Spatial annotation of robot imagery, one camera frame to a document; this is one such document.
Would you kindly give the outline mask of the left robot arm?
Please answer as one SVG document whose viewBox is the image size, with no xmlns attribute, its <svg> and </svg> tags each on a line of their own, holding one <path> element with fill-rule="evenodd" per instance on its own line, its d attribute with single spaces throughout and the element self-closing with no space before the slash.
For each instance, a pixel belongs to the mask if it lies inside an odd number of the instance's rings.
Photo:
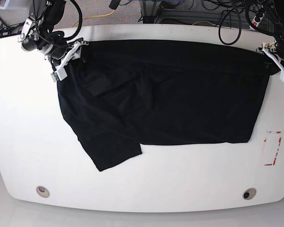
<svg viewBox="0 0 284 227">
<path fill-rule="evenodd" d="M 257 17 L 266 16 L 273 24 L 272 31 L 256 30 L 275 38 L 276 54 L 284 61 L 284 0 L 257 0 L 256 3 L 261 6 Z"/>
</svg>

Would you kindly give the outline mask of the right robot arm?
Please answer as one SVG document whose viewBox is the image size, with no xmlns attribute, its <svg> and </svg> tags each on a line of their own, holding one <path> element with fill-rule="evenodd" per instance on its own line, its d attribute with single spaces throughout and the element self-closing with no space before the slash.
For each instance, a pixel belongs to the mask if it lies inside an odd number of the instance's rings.
<svg viewBox="0 0 284 227">
<path fill-rule="evenodd" d="M 71 59 L 79 53 L 81 46 L 88 45 L 83 38 L 74 39 L 82 28 L 83 15 L 77 2 L 72 0 L 71 3 L 79 16 L 78 27 L 71 36 L 66 37 L 63 31 L 54 31 L 54 26 L 63 17 L 65 0 L 34 0 L 18 38 L 24 51 L 38 50 L 47 56 L 54 71 L 72 50 Z"/>
</svg>

